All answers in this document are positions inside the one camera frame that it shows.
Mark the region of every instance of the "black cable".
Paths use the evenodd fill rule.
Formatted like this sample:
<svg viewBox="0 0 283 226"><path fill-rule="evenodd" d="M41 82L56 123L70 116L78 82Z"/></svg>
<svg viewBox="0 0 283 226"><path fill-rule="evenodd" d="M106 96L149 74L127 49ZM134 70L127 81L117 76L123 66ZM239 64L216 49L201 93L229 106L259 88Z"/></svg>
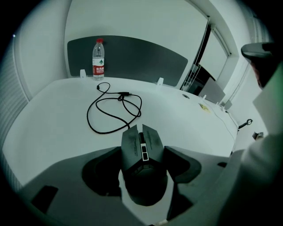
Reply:
<svg viewBox="0 0 283 226"><path fill-rule="evenodd" d="M239 125L239 129L242 129L244 126L250 125L251 123L252 123L252 119L248 119L247 122L245 122L245 123L242 124L242 125Z"/></svg>
<svg viewBox="0 0 283 226"><path fill-rule="evenodd" d="M230 116L229 112L228 111L225 111L229 117L232 119L233 123L235 124L235 126L237 127L237 129L239 128L239 126L236 124L236 122L233 120L233 118Z"/></svg>
<svg viewBox="0 0 283 226"><path fill-rule="evenodd" d="M106 91L101 91L101 90L100 90L100 87L99 87L99 85L101 85L101 84L108 84L108 85L109 85L108 89L107 89ZM108 93L107 91L110 89L110 84L109 84L109 83L100 83L99 85L98 85L96 88L97 88L98 91L102 92L102 94L101 94L95 101L92 102L92 104L88 107L88 111L87 111L87 121L88 121L88 125L89 125L90 129L92 129L92 131L94 131L94 132L96 132L96 133L98 133L98 134L109 134L109 133L113 133L113 132L116 132L116 131L118 131L118 130L120 130L120 129L125 128L126 126L127 126L128 129L129 129L129 128L130 128L130 123L133 122L137 117L140 117L140 116L142 115L142 112L141 112L142 99L141 99L141 97L138 96L138 95L130 94L129 92ZM118 98L103 98L103 99L99 100L104 94L119 94L120 96L119 96ZM130 102L130 101L128 101L128 100L125 100L125 96L136 96L136 97L140 98L140 100L141 100L140 107L136 106L134 103L132 103L132 102ZM122 118L117 117L117 116L115 116L115 115L111 115L111 114L109 114L109 113L107 113L107 112L101 110L101 109L98 107L98 105L97 105L98 102L103 101L103 100L110 100L110 99L122 101L123 106L124 106L124 108L126 109L126 111L127 111L129 114L131 114L132 116L134 116L134 118L133 118L130 122L126 122L126 121L123 120ZM131 113L131 112L126 108L125 102L128 102L128 103L134 105L134 106L138 109L138 114L135 115L135 114ZM90 110L90 108L92 107L92 105L93 105L94 103L96 103L96 108L97 108L99 111L101 111L102 113L104 113L104 114L106 114L106 115L108 115L108 116L111 116L111 117L113 117L113 118L116 118L116 119L121 120L121 121L124 122L126 125L124 125L124 126L118 128L118 129L109 131L109 132L99 132L99 131L95 130L95 129L90 125L90 122L89 122L89 119L88 119L89 110Z"/></svg>

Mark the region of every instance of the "black object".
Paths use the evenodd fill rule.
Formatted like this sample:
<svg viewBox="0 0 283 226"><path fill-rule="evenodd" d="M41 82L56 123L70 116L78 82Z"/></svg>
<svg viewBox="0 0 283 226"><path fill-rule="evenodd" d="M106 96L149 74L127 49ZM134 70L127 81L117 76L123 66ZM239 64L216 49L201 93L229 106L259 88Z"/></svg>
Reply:
<svg viewBox="0 0 283 226"><path fill-rule="evenodd" d="M259 138L263 138L264 137L264 133L263 132L260 132L260 133L254 132L252 137L253 137L253 139L257 140Z"/></svg>
<svg viewBox="0 0 283 226"><path fill-rule="evenodd" d="M100 87L99 87L99 85L101 85L101 84L108 84L108 85L109 85L108 89L107 89L106 91L101 91L101 90L100 90ZM126 126L127 126L128 128L130 128L130 123L133 122L137 117L140 117L140 116L142 115L142 112L141 112L142 99L141 99L141 97L138 96L138 95L130 94L129 92L108 93L107 91L110 89L110 84L109 84L109 83L100 83L99 85L98 85L96 88L97 88L97 90L98 90L99 92L101 92L102 94L101 94L97 99L95 99L95 100L91 103L91 105L88 107L88 111L87 111L87 121L88 121L88 125L89 125L90 129L92 129L92 131L94 131L94 132L96 132L96 133L98 133L98 134L109 134L109 133L116 132L116 131L118 131L118 130L120 130L120 129L123 129L123 128L125 128ZM119 94L120 96L119 96L118 98L103 98L103 99L99 100L104 94ZM128 101L128 100L125 100L125 96L136 96L136 97L138 97L138 98L141 100L140 106L138 107L138 106L136 106L134 103L132 103L132 102L130 102L130 101ZM103 101L103 100L118 100L118 101L121 101L122 104L123 104L123 106L124 106L124 108L127 110L127 112L128 112L129 114L131 114L132 116L134 116L134 118L133 118L130 122L126 122L125 120L123 120L123 119L120 118L120 117L117 117L117 116L115 116L115 115L111 115L111 114L109 114L109 113L107 113L107 112L101 110L101 109L97 106L97 103L100 102L100 101ZM137 115L134 115L133 113L131 113L131 112L126 108L124 102L128 102L128 103L134 105L134 106L138 109ZM97 131L96 129L94 129L94 128L90 125L90 122L89 122L89 119L88 119L89 110L90 110L90 108L92 107L92 105L93 105L94 103L96 104L96 108L97 108L99 111L101 111L102 113L104 113L104 114L106 114L106 115L108 115L108 116L110 116L110 117L113 117L113 118L116 118L116 119L121 120L121 121L124 122L126 125L124 125L124 126L118 128L118 129L115 129L115 130L112 130L112 131L108 131L108 132L99 132L99 131Z"/></svg>
<svg viewBox="0 0 283 226"><path fill-rule="evenodd" d="M58 188L52 186L44 186L33 198L31 203L42 213L46 213L57 191Z"/></svg>
<svg viewBox="0 0 283 226"><path fill-rule="evenodd" d="M241 128L243 128L246 125L250 125L251 123L252 123L252 119L248 119L247 122L243 123L242 125L239 125L238 129L241 129Z"/></svg>
<svg viewBox="0 0 283 226"><path fill-rule="evenodd" d="M185 97L185 98L188 98L188 99L190 99L186 94L183 94L183 96Z"/></svg>
<svg viewBox="0 0 283 226"><path fill-rule="evenodd" d="M193 92L194 95L199 96L199 93L202 91L203 87L197 86L195 91Z"/></svg>
<svg viewBox="0 0 283 226"><path fill-rule="evenodd" d="M242 55L251 64L260 88L265 87L279 62L279 50L275 43L252 43L241 48Z"/></svg>
<svg viewBox="0 0 283 226"><path fill-rule="evenodd" d="M100 35L79 38L67 44L71 76L85 69L92 75L92 49L103 38L105 76L156 83L162 75L164 84L176 86L188 60L161 45L124 36Z"/></svg>
<svg viewBox="0 0 283 226"><path fill-rule="evenodd" d="M142 130L143 135L134 126L123 133L121 170L131 199L136 204L151 206L163 197L168 178L157 131L145 125Z"/></svg>
<svg viewBox="0 0 283 226"><path fill-rule="evenodd" d="M225 168L227 166L227 163L226 162L220 162L217 165Z"/></svg>

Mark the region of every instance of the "gray desk divider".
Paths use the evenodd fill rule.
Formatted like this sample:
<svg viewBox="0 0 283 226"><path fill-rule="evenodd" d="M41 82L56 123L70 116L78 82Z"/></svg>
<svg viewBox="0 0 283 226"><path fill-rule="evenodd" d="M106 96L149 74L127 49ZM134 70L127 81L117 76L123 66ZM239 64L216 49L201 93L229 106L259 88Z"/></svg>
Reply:
<svg viewBox="0 0 283 226"><path fill-rule="evenodd" d="M209 100L210 102L216 104L217 102L220 103L220 101L224 98L225 93L212 78L209 78L205 86L199 93L199 96L201 97L203 97L204 95L207 96L206 100Z"/></svg>
<svg viewBox="0 0 283 226"><path fill-rule="evenodd" d="M187 59L161 45L137 38L101 35L79 38L67 44L71 76L85 69L92 75L92 50L97 38L103 38L105 76L176 86L187 65Z"/></svg>

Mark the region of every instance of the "cable connector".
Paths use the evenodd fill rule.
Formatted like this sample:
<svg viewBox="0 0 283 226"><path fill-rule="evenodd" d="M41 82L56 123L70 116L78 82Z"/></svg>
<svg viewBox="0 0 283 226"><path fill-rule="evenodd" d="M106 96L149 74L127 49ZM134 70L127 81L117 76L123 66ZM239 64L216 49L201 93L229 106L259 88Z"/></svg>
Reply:
<svg viewBox="0 0 283 226"><path fill-rule="evenodd" d="M122 96L130 96L132 95L131 93L129 92L118 92L118 94L122 95Z"/></svg>

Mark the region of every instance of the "white wall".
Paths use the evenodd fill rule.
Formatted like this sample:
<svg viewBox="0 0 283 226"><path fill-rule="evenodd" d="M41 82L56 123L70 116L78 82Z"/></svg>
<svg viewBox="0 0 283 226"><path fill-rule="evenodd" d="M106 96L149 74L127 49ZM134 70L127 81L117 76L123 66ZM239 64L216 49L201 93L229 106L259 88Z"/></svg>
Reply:
<svg viewBox="0 0 283 226"><path fill-rule="evenodd" d="M206 24L207 18L184 0L73 0L65 32L67 70L70 40L96 35L127 36L156 43L187 58L187 67L177 85L181 87Z"/></svg>
<svg viewBox="0 0 283 226"><path fill-rule="evenodd" d="M226 94L223 99L226 102L236 89L248 65L241 54L241 47L251 42L248 24L237 0L191 1L210 16L210 23L216 25L232 53L217 80L217 84Z"/></svg>
<svg viewBox="0 0 283 226"><path fill-rule="evenodd" d="M245 20L243 11L241 10L238 1L236 0L209 0L221 14L222 18L225 20L233 39L237 46L238 51L238 62L232 74L223 76L230 76L228 83L224 88L224 93L226 94L223 101L229 100L234 90L238 86L247 66L248 62L241 54L241 48L243 45L251 43L251 37L249 32L248 24Z"/></svg>
<svg viewBox="0 0 283 226"><path fill-rule="evenodd" d="M254 132L264 132L264 136L268 134L267 128L253 104L253 100L261 93L261 89L257 84L256 76L251 66L249 66L246 73L242 86L231 101L232 107L229 109L229 112L232 113L239 125L245 123L248 119L252 119L253 122L238 132L235 150L245 149L253 143L255 141L252 137Z"/></svg>
<svg viewBox="0 0 283 226"><path fill-rule="evenodd" d="M0 62L0 165L9 185L14 192L17 192L22 186L11 170L2 150L10 127L28 103L17 75L14 50L15 39L12 38Z"/></svg>
<svg viewBox="0 0 283 226"><path fill-rule="evenodd" d="M211 31L200 65L215 79L218 77L227 61L227 55L215 34Z"/></svg>
<svg viewBox="0 0 283 226"><path fill-rule="evenodd" d="M70 4L43 1L16 32L16 64L29 99L52 81L67 78L64 35Z"/></svg>

